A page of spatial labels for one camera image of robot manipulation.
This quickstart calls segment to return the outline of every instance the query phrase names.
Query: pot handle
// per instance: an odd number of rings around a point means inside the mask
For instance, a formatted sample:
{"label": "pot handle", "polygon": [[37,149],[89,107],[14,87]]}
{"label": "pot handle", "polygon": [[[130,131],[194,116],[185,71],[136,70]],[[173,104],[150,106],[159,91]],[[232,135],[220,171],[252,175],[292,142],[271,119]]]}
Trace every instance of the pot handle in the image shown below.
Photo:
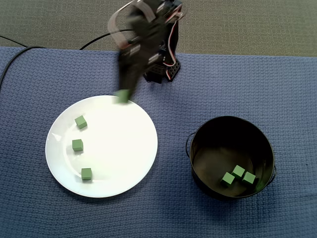
{"label": "pot handle", "polygon": [[274,165],[274,174],[273,176],[271,177],[270,181],[268,182],[267,185],[269,185],[271,182],[273,182],[273,180],[275,179],[275,176],[276,176],[276,166]]}
{"label": "pot handle", "polygon": [[188,158],[189,158],[189,153],[188,153],[188,151],[187,151],[187,144],[188,144],[189,138],[190,138],[193,134],[195,134],[195,133],[196,133],[196,132],[191,133],[191,134],[187,137],[187,140],[186,140],[185,150],[186,150],[186,154],[187,154]]}

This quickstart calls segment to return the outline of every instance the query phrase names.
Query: green cube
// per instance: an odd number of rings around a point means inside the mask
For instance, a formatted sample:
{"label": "green cube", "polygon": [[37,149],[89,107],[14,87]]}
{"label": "green cube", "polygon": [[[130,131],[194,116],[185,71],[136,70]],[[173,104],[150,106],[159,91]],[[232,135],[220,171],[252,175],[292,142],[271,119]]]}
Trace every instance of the green cube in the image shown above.
{"label": "green cube", "polygon": [[91,180],[91,177],[92,177],[91,168],[81,169],[82,180]]}
{"label": "green cube", "polygon": [[116,103],[128,103],[130,90],[129,89],[121,89],[119,91],[116,91],[115,95],[117,96]]}
{"label": "green cube", "polygon": [[84,127],[87,126],[87,122],[86,122],[86,120],[84,119],[83,116],[80,116],[80,117],[76,118],[75,122],[76,122],[76,124],[77,124],[79,129],[84,128]]}
{"label": "green cube", "polygon": [[230,173],[226,172],[226,174],[223,176],[221,182],[227,186],[230,186],[234,180],[234,176]]}
{"label": "green cube", "polygon": [[74,151],[82,151],[84,150],[84,143],[81,139],[73,140],[73,150]]}
{"label": "green cube", "polygon": [[236,166],[232,172],[232,175],[235,176],[237,179],[242,178],[242,175],[244,173],[245,169],[240,167],[240,166]]}
{"label": "green cube", "polygon": [[242,179],[242,182],[252,185],[255,178],[256,178],[255,175],[253,175],[252,173],[246,172],[246,174],[244,175]]}

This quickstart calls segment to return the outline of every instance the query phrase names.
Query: black cable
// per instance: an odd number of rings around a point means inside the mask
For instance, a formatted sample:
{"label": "black cable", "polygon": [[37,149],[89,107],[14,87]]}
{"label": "black cable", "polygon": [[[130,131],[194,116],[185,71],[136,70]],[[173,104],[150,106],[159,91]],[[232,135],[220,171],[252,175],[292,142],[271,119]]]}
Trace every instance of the black cable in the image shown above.
{"label": "black cable", "polygon": [[13,63],[13,61],[18,58],[21,54],[23,54],[24,52],[27,52],[28,50],[30,49],[34,49],[34,48],[44,48],[42,46],[30,46],[30,47],[27,47],[23,50],[21,50],[20,52],[18,52],[15,56],[12,57],[12,59],[10,59],[9,63],[6,64],[4,70],[3,70],[3,73],[0,77],[0,89],[1,89],[1,85],[2,85],[2,82],[3,82],[3,79],[4,79],[4,76],[6,74],[6,72],[8,71],[10,65]]}
{"label": "black cable", "polygon": [[[117,32],[123,32],[123,31],[133,31],[133,30],[131,30],[131,29],[125,29],[125,30],[119,30],[119,31],[117,31]],[[100,39],[103,38],[103,37],[109,36],[109,35],[111,35],[111,34],[112,34],[112,33],[106,33],[106,34],[104,34],[104,35],[102,35],[102,36],[99,36],[99,37],[93,39],[92,41],[88,42],[87,44],[85,44],[85,45],[84,45],[82,48],[80,48],[79,50],[83,50],[83,49],[85,49],[87,46],[91,45],[93,42],[95,42],[95,41],[97,41],[97,40],[100,40]]]}
{"label": "black cable", "polygon": [[12,41],[12,42],[14,42],[14,43],[17,43],[18,45],[27,47],[25,44],[22,44],[22,43],[20,43],[20,42],[17,42],[17,41],[15,41],[15,40],[11,39],[11,38],[6,37],[6,36],[0,35],[0,37],[1,37],[1,38],[4,38],[4,39],[7,39],[7,40],[9,40],[9,41]]}

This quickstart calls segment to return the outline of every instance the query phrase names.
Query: floor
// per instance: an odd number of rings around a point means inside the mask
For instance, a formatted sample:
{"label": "floor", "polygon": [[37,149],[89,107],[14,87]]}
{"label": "floor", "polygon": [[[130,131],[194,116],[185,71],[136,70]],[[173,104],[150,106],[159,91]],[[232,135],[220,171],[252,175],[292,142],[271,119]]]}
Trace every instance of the floor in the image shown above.
{"label": "floor", "polygon": [[[26,45],[78,49],[107,32],[129,0],[0,0],[0,35]],[[316,0],[183,0],[178,52],[317,56]],[[127,28],[125,10],[118,18]],[[0,39],[0,46],[16,44]],[[115,50],[111,37],[87,49]]]}

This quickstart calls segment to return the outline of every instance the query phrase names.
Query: table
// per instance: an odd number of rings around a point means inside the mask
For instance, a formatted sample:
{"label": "table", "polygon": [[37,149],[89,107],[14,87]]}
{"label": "table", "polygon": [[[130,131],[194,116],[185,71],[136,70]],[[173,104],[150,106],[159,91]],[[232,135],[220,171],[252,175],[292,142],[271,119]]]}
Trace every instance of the table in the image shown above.
{"label": "table", "polygon": [[[19,50],[0,48],[0,72]],[[317,58],[178,54],[173,83],[141,80],[133,98],[158,132],[148,175],[106,199],[55,181],[50,126],[73,103],[113,94],[116,54],[32,49],[10,67],[0,91],[1,237],[316,237]],[[223,115],[254,123],[273,146],[277,176],[253,197],[218,201],[191,177],[186,137]]]}

